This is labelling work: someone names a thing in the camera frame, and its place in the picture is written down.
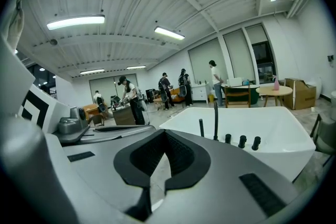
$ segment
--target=round wooden table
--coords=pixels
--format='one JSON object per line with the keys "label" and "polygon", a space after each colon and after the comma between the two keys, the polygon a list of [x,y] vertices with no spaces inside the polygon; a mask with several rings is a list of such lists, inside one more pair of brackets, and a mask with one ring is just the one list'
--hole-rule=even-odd
{"label": "round wooden table", "polygon": [[278,105],[278,97],[279,97],[280,105],[283,106],[284,104],[282,103],[281,96],[291,94],[293,92],[293,89],[290,88],[290,87],[286,87],[286,86],[280,86],[279,90],[275,91],[274,86],[267,86],[267,87],[258,88],[256,90],[256,92],[258,92],[259,94],[266,95],[266,101],[265,101],[264,106],[266,106],[269,96],[273,96],[275,98],[275,105],[276,106]]}

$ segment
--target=cardboard box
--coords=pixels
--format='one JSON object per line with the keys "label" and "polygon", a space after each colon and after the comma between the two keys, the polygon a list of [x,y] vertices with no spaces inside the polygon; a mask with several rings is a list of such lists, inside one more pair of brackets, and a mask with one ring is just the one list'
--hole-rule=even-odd
{"label": "cardboard box", "polygon": [[315,106],[316,87],[305,84],[300,79],[285,79],[285,85],[293,89],[293,93],[285,96],[285,105],[293,110]]}

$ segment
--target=floor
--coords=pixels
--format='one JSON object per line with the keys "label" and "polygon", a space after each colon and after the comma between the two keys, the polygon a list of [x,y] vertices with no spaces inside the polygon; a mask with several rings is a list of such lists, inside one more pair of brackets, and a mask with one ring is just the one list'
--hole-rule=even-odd
{"label": "floor", "polygon": [[[263,107],[265,104],[265,99],[260,98],[256,105],[253,107]],[[213,108],[214,104],[206,104],[204,102],[196,102],[193,105],[197,108]],[[275,106],[275,100],[273,98],[269,99],[267,106]],[[170,117],[176,116],[182,112],[186,107],[182,107],[182,104],[176,104],[174,108],[170,108],[165,111],[163,108],[157,110],[153,104],[148,104],[147,113],[144,112],[144,117],[146,122],[150,121],[150,124],[153,125],[156,129],[159,129],[159,126],[169,120]],[[303,109],[303,110],[289,110],[302,124],[304,129],[310,134],[317,115],[319,113],[330,113],[331,103],[325,99],[318,99],[316,101],[316,106],[313,108]],[[108,119],[105,122],[105,126],[115,125],[114,119]],[[328,159],[329,155],[319,152],[314,152],[314,155],[302,170],[301,174],[294,182],[298,193],[305,191],[312,184],[316,184],[322,176],[323,167],[322,165]],[[151,177],[151,202],[153,207],[156,208],[162,202],[164,198],[164,182],[170,178],[170,165],[166,155],[164,155],[154,171]]]}

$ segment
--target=yellow bin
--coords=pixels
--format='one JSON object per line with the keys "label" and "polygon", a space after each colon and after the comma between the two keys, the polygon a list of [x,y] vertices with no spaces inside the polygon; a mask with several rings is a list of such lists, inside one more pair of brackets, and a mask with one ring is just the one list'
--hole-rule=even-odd
{"label": "yellow bin", "polygon": [[215,100],[214,95],[213,95],[213,94],[209,94],[209,102],[210,102],[210,103],[213,103],[214,100]]}

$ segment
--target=white cabinet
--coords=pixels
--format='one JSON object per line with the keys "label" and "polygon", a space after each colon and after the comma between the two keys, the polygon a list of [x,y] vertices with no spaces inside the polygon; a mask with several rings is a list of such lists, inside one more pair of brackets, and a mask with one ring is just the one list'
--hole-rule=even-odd
{"label": "white cabinet", "polygon": [[206,101],[208,104],[208,95],[210,93],[209,83],[191,86],[192,99],[194,101]]}

